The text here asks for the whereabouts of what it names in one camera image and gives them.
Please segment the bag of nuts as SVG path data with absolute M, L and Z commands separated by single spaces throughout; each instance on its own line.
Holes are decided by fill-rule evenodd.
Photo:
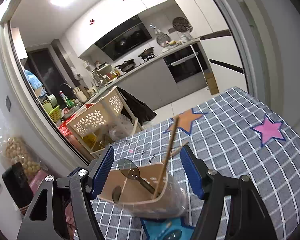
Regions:
M 6 166 L 20 163 L 29 181 L 42 169 L 40 159 L 6 122 L 0 122 L 0 154 Z

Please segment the beige perforated storage cart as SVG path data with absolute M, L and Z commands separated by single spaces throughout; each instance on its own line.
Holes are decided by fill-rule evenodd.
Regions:
M 121 111 L 125 109 L 131 117 L 133 129 L 129 131 L 120 120 Z M 72 135 L 94 157 L 99 158 L 102 150 L 108 145 L 101 134 L 101 129 L 115 125 L 128 137 L 143 130 L 138 118 L 133 114 L 117 87 L 113 87 L 105 96 L 82 113 L 76 114 L 67 128 Z

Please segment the black wok on stove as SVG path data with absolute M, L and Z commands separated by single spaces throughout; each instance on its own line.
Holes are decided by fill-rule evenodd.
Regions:
M 135 61 L 134 59 L 130 59 L 128 61 L 124 61 L 121 65 L 116 66 L 116 68 L 119 68 L 122 72 L 129 72 L 135 68 Z

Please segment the blue patterned chopstick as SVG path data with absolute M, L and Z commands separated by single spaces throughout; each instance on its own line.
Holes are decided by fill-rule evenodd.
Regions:
M 162 237 L 167 231 L 168 229 L 171 227 L 172 222 L 168 222 L 166 224 L 166 226 L 162 229 L 162 231 L 158 234 L 158 238 Z

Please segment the white refrigerator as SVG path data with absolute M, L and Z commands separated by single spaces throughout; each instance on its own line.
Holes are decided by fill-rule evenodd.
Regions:
M 235 39 L 214 0 L 175 0 L 200 39 L 218 89 L 238 87 L 247 92 L 243 63 Z

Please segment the grey checked tablecloth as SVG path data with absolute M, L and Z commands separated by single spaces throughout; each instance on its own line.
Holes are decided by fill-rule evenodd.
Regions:
M 227 177 L 248 175 L 270 214 L 278 239 L 300 239 L 300 135 L 264 103 L 240 88 L 192 108 L 205 113 L 191 124 L 191 134 L 178 129 L 174 146 L 189 142 L 194 155 L 208 168 Z M 271 138 L 261 145 L 261 133 L 253 130 L 264 119 L 279 125 L 283 140 Z M 145 131 L 112 144 L 114 163 L 122 158 L 138 166 L 164 160 L 172 117 Z M 180 157 L 173 157 L 167 171 L 188 194 L 186 224 L 195 226 L 203 206 L 192 192 Z M 96 199 L 91 202 L 105 239 L 146 239 L 141 221 L 128 211 Z

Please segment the black pot on stove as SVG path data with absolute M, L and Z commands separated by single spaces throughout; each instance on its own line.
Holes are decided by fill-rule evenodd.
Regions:
M 142 58 L 142 60 L 144 62 L 147 62 L 147 61 L 155 58 L 154 47 L 144 49 L 143 52 L 140 55 L 138 55 L 138 57 Z

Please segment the pink plastic stool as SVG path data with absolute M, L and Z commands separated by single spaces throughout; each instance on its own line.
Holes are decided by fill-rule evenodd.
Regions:
M 33 194 L 36 194 L 41 183 L 45 180 L 45 178 L 48 175 L 49 174 L 46 171 L 44 171 L 43 169 L 41 169 L 37 172 L 37 174 L 34 176 L 34 178 L 30 182 L 30 188 L 31 188 Z

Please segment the black range hood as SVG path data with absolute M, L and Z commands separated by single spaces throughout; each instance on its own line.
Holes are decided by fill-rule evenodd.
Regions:
M 95 42 L 112 60 L 117 60 L 152 37 L 138 15 L 126 20 Z

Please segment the black slotted spoon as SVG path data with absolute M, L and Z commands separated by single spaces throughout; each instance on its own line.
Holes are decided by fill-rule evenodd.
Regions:
M 117 163 L 120 172 L 130 180 L 136 180 L 152 195 L 155 193 L 155 188 L 145 181 L 140 174 L 139 168 L 129 159 L 120 159 Z

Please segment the wooden chopstick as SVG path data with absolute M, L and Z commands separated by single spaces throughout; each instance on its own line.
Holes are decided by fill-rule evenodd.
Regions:
M 186 146 L 188 143 L 189 143 L 189 142 L 186 141 L 186 142 L 182 143 L 181 146 L 179 146 L 178 148 L 176 148 L 175 150 L 173 150 L 173 151 L 170 153 L 171 158 L 173 158 L 175 155 L 177 155 L 177 154 L 181 151 L 181 149 L 182 149 L 184 146 Z
M 160 184 L 163 180 L 163 177 L 166 173 L 166 167 L 167 167 L 168 161 L 171 157 L 171 150 L 172 150 L 172 147 L 173 147 L 173 144 L 174 144 L 174 139 L 175 139 L 175 134 L 176 134 L 176 131 L 177 131 L 177 128 L 178 128 L 178 124 L 179 124 L 179 116 L 176 116 L 175 119 L 174 119 L 172 130 L 171 130 L 171 138 L 170 138 L 170 142 L 169 142 L 169 145 L 168 145 L 168 148 L 167 148 L 166 157 L 165 157 L 165 160 L 163 162 L 163 167 L 161 169 L 159 180 L 158 180 L 158 183 L 156 185 L 155 191 L 153 193 L 152 199 L 157 198 L 158 193 L 159 193 L 159 186 L 160 186 Z

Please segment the beige plastic utensil holder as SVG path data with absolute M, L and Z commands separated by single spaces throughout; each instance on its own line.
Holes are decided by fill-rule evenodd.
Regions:
M 156 188 L 163 163 L 154 163 L 138 167 L 141 177 Z M 118 203 L 114 203 L 111 193 L 121 186 L 122 193 Z M 188 196 L 171 174 L 166 172 L 159 186 L 157 198 L 152 199 L 148 192 L 136 180 L 126 178 L 117 167 L 109 172 L 108 178 L 98 198 L 115 204 L 132 215 L 141 218 L 164 219 L 182 216 L 187 210 Z

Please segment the black built-in oven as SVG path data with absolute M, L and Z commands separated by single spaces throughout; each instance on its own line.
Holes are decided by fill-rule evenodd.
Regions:
M 198 43 L 189 45 L 164 57 L 175 82 L 183 81 L 208 69 Z

